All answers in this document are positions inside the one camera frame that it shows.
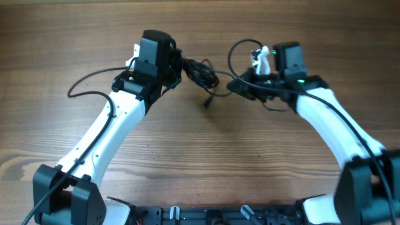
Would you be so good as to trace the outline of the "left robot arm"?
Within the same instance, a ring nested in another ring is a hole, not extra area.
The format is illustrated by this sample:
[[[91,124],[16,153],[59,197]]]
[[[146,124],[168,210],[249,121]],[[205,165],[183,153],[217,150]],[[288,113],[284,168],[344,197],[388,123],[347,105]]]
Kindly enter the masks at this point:
[[[100,186],[120,145],[150,107],[181,82],[183,58],[167,33],[145,30],[133,57],[112,82],[106,105],[78,144],[54,167],[40,165],[32,180],[36,224],[137,224],[136,207],[102,197]]]

